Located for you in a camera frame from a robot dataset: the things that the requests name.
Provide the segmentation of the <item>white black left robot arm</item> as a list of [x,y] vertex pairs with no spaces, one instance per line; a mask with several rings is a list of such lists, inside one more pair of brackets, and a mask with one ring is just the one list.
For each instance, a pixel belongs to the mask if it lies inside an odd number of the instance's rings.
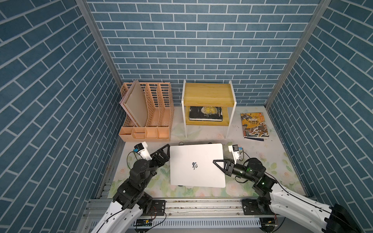
[[169,161],[170,145],[166,144],[150,154],[147,144],[143,142],[135,145],[132,152],[139,155],[140,159],[130,169],[129,178],[117,189],[105,214],[92,230],[93,233],[125,233],[132,224],[138,227],[137,219],[143,214],[167,217],[166,201],[154,201],[145,189],[157,175],[158,168]]

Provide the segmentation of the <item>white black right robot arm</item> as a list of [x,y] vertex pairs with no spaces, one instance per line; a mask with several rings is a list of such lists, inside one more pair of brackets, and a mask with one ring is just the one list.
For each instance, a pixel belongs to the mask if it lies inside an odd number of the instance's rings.
[[281,215],[314,233],[360,233],[361,229],[346,208],[339,204],[329,206],[306,198],[280,184],[257,158],[250,158],[244,164],[232,159],[214,160],[225,175],[243,178],[253,183],[253,190],[259,195],[256,200],[243,199],[245,215]]

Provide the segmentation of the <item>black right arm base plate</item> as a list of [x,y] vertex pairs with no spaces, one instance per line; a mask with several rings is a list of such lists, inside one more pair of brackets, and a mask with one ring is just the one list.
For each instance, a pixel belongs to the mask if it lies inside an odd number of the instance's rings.
[[274,215],[269,205],[269,200],[258,197],[257,199],[243,199],[241,201],[244,215]]

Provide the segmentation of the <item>silver Apple laptop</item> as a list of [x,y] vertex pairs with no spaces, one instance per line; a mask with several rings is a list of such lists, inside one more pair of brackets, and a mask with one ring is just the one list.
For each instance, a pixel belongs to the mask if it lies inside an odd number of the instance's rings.
[[223,159],[223,146],[217,144],[170,147],[172,185],[225,188],[225,174],[213,164]]

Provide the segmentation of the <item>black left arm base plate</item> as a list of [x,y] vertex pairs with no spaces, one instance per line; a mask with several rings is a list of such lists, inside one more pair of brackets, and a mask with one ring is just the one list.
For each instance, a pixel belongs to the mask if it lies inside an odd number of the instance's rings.
[[165,200],[152,200],[151,203],[146,204],[145,208],[143,209],[143,216],[164,216],[166,209],[166,201]]

